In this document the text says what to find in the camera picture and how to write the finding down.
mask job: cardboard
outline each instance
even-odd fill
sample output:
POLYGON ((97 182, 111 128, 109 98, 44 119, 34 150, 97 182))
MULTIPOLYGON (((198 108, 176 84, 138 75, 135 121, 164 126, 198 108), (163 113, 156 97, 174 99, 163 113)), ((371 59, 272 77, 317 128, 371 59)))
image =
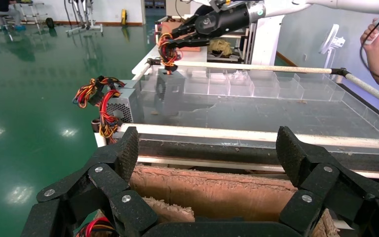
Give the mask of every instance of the cardboard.
MULTIPOLYGON (((178 28, 181 25, 179 22, 162 22, 162 31, 161 33, 171 33, 173 29, 178 28)), ((178 37, 177 39, 182 39, 187 35, 183 35, 178 37)), ((181 51, 192 51, 192 52, 200 52, 201 47, 183 47, 180 48, 181 51)))
MULTIPOLYGON (((144 197, 160 223, 194 222, 194 216, 278 221, 297 190, 286 180, 153 166, 136 166, 130 187, 144 197)), ((311 236, 339 237, 328 210, 311 236)))

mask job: person's arm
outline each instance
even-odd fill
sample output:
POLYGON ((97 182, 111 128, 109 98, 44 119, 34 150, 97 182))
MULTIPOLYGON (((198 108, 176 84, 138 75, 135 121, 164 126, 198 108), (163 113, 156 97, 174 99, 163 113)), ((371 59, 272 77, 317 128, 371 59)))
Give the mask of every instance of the person's arm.
MULTIPOLYGON (((373 24, 368 26, 368 29, 365 30, 363 35, 361 36, 360 40, 361 43, 364 41, 364 39, 367 37, 367 35, 370 33, 372 29, 374 29, 375 25, 374 22, 377 19, 374 19, 373 24)), ((376 33, 378 30, 374 30, 373 33, 368 37, 369 40, 374 39, 376 36, 376 33)), ((368 66, 372 72, 375 72, 376 74, 379 75, 379 36, 371 43, 368 45, 364 45, 365 52, 367 53, 367 61, 368 61, 368 66)), ((379 77, 373 75, 374 80, 376 80, 377 84, 379 84, 379 77)))

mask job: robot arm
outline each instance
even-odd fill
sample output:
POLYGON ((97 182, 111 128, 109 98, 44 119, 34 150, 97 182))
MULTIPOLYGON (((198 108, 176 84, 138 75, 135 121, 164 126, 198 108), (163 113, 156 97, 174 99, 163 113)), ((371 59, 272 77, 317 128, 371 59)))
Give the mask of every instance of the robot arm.
POLYGON ((194 15, 182 26, 172 32, 172 37, 193 33, 191 37, 180 40, 170 47, 205 46, 209 39, 220 37, 249 26, 261 18, 295 13, 310 7, 312 4, 333 9, 343 9, 363 13, 379 14, 379 0, 263 0, 232 1, 229 0, 193 0, 210 5, 212 12, 204 16, 194 15), (193 43, 192 40, 204 40, 193 43))

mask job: glossy floor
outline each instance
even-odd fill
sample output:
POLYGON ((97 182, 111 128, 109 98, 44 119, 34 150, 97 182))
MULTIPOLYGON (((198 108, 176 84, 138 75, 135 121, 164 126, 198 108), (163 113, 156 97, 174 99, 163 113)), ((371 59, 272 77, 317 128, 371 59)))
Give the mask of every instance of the glossy floor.
POLYGON ((99 75, 131 79, 154 46, 152 26, 105 27, 104 37, 68 38, 66 29, 40 35, 29 26, 13 41, 0 32, 0 236, 19 236, 36 193, 96 150, 97 109, 73 105, 77 89, 99 75))

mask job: cooling fan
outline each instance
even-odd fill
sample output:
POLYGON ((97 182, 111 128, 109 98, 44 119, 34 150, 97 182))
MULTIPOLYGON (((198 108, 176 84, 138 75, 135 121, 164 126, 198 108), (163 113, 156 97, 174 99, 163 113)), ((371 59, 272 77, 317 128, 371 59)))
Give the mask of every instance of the cooling fan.
MULTIPOLYGON (((320 46, 319 53, 321 53, 321 54, 327 53, 328 54, 326 56, 324 68, 328 67, 329 59, 330 59, 331 54, 332 54, 332 50, 335 50, 335 48, 341 48, 343 46, 343 44, 345 43, 345 39, 343 37, 341 37, 341 38, 336 37, 338 30, 339 30, 339 25, 334 24, 332 29, 326 33, 326 36, 322 42, 322 45, 320 46)), ((335 58, 335 53, 332 57, 331 67, 332 67, 334 58, 335 58)))

